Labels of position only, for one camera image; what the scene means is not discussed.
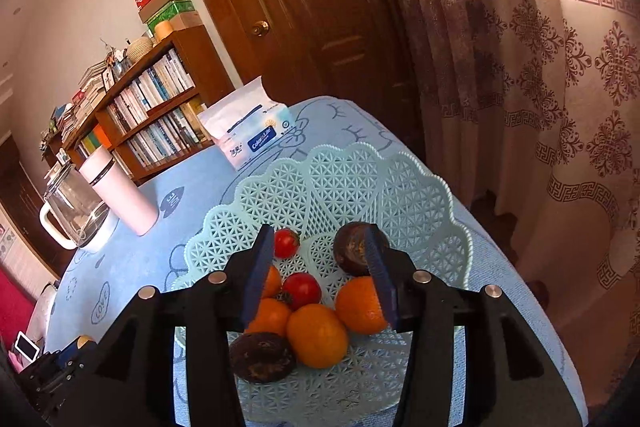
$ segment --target blue tablecloth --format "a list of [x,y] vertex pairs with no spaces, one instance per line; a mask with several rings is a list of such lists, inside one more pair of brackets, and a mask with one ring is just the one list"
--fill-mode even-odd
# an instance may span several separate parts
[[[275,159],[303,160],[317,145],[332,144],[342,148],[356,141],[368,142],[383,156],[404,149],[382,124],[346,100],[314,98],[294,105],[291,112],[296,118],[295,131],[239,172],[234,171],[218,147],[210,147],[143,185],[142,191],[152,201],[157,201],[161,209],[158,222],[143,237],[137,237],[120,222],[107,245],[98,253],[78,250],[58,290],[46,349],[62,349],[83,333],[99,340],[143,285],[154,285],[167,291],[176,277],[187,272],[184,247],[201,230],[207,211],[217,204],[232,201],[241,179],[264,172]],[[587,408],[580,380],[545,313],[507,258],[459,201],[454,203],[454,213],[469,227],[474,242],[470,289],[478,290],[485,284],[496,283],[505,290],[542,341],[586,424]],[[462,421],[463,344],[463,335],[457,335],[450,425]],[[176,421],[188,425],[185,356],[179,346],[174,349]],[[391,425],[394,409],[370,417],[362,424]]]

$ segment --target orange book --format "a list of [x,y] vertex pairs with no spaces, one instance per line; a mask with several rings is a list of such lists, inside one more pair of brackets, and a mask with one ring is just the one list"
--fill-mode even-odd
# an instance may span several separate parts
[[100,143],[104,145],[107,149],[111,147],[111,142],[107,138],[107,135],[104,133],[100,124],[94,127],[94,134],[95,134],[95,137],[100,141]]

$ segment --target orange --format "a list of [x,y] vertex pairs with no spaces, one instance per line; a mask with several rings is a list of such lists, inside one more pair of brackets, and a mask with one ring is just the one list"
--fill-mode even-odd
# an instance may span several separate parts
[[373,335],[386,328],[371,277],[356,277],[340,288],[335,296],[335,313],[355,333]]
[[280,288],[282,288],[282,277],[280,277],[278,269],[272,264],[269,267],[264,288],[262,288],[262,298],[275,297],[279,293]]
[[337,364],[349,347],[344,325],[322,304],[307,304],[294,311],[287,323],[287,339],[300,362],[316,369]]
[[263,333],[269,331],[284,337],[287,331],[287,321],[291,310],[289,307],[276,299],[261,299],[258,305],[258,312],[254,320],[244,330],[244,333]]

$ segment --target tissue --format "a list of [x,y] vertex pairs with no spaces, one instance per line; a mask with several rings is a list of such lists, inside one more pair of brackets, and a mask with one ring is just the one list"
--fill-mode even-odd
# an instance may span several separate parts
[[269,98],[261,76],[201,112],[198,119],[236,170],[295,127],[289,108]]

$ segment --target white framed tablet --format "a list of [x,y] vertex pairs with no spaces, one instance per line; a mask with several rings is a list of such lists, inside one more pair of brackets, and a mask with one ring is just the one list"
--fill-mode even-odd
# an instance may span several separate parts
[[40,352],[40,348],[31,342],[31,339],[21,331],[18,332],[18,338],[15,341],[14,347],[29,363],[37,359]]

